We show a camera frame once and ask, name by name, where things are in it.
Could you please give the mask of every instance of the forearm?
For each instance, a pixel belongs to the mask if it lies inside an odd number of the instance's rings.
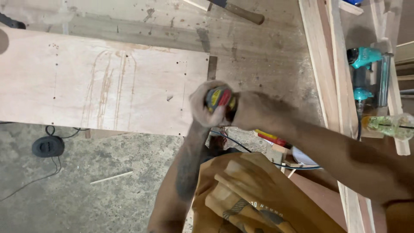
[[[181,232],[198,182],[210,129],[194,121],[159,188],[148,232]]]
[[[390,166],[400,161],[362,142],[292,118],[263,126],[263,131],[295,145],[334,178],[361,195],[386,203],[410,199],[412,193],[400,183]]]

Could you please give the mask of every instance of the tattooed arm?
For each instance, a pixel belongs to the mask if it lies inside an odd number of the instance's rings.
[[[193,121],[158,190],[149,219],[149,233],[181,233],[198,182],[201,162],[206,158],[205,141],[210,128]]]

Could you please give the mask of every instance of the blue cable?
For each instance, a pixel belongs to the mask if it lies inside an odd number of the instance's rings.
[[[239,146],[243,147],[243,149],[245,149],[245,150],[247,150],[248,152],[252,153],[252,151],[251,151],[251,150],[247,149],[246,147],[244,147],[242,144],[240,144],[239,142],[235,141],[234,139],[229,138],[229,137],[227,137],[226,135],[224,135],[224,134],[222,134],[222,133],[219,133],[219,132],[216,132],[216,131],[213,131],[213,130],[211,130],[211,132],[216,133],[216,134],[219,134],[219,135],[221,135],[221,136],[223,136],[223,137],[225,137],[225,138],[227,138],[227,139],[232,140],[232,141],[233,141],[234,143],[236,143],[237,145],[239,145]],[[296,169],[296,170],[313,170],[313,169],[319,169],[319,168],[320,168],[320,166],[315,166],[315,167],[291,167],[291,166],[282,165],[282,164],[278,164],[278,163],[274,163],[274,162],[272,162],[272,163],[273,163],[274,165],[276,165],[276,166],[279,166],[279,167],[285,167],[285,168],[289,168],[289,169]]]

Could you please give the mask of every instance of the workbench surface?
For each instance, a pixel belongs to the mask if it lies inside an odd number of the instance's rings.
[[[208,52],[218,57],[216,79],[236,91],[278,96],[321,125],[298,2],[230,2],[265,15],[265,22],[256,25],[216,5],[206,12],[182,0],[0,0],[0,12],[28,30]]]

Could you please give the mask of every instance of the wooden handle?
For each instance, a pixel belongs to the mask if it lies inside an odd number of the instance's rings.
[[[265,16],[261,15],[261,14],[256,14],[250,11],[247,11],[245,9],[242,9],[236,5],[233,5],[231,3],[228,3],[226,8],[226,10],[230,11],[231,13],[238,15],[240,17],[243,17],[249,21],[252,21],[255,24],[262,24],[265,21]]]

